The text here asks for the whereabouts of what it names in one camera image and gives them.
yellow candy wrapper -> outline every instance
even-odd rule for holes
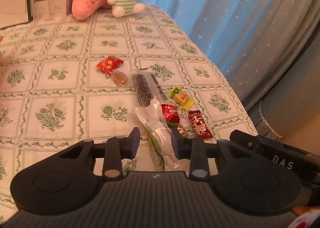
[[[179,104],[183,109],[189,110],[189,108],[195,103],[195,101],[184,91],[181,87],[175,86],[172,88],[168,95],[173,99],[177,104]]]

red wrapped chocolate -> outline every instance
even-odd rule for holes
[[[208,129],[202,114],[199,110],[191,110],[188,112],[189,119],[191,121],[192,127],[197,133],[197,136],[203,139],[211,139],[212,133]]]
[[[123,61],[121,59],[109,56],[107,59],[97,64],[97,68],[99,68],[103,72],[106,72],[108,75],[111,75],[113,71],[121,64],[123,64]]]
[[[180,119],[178,115],[177,108],[174,105],[161,104],[162,113],[167,122],[179,124]]]

blue curtain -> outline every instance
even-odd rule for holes
[[[162,7],[225,75],[246,109],[279,80],[313,32],[313,0],[140,0]]]

bedsheet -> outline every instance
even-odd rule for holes
[[[203,113],[213,133],[206,142],[228,139],[235,129],[257,134],[218,68],[159,7],[120,19],[104,10],[82,22],[72,15],[46,18],[0,36],[0,223],[16,211],[10,182],[17,172],[86,138],[101,143],[138,126],[137,157],[123,160],[124,172],[164,169],[131,113],[134,89],[117,87],[96,68],[109,55],[124,60],[124,72],[153,71],[165,91],[181,86],[195,100],[191,110]],[[175,105],[195,135],[188,111]],[[209,164],[215,173],[214,159]],[[101,170],[98,160],[95,173]]]

red candy wrapper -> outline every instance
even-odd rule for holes
[[[191,110],[188,112],[189,119],[192,123],[193,129],[196,131],[198,137],[203,139],[211,139],[212,133],[202,118],[199,110]]]
[[[286,228],[311,228],[319,227],[320,223],[320,210],[313,209],[302,216],[297,217],[291,224],[286,226]]]
[[[108,75],[111,75],[113,71],[121,64],[123,64],[122,60],[109,56],[107,59],[97,64],[97,68],[103,72],[106,72]]]
[[[179,124],[180,119],[177,108],[174,105],[161,104],[162,113],[167,122]]]

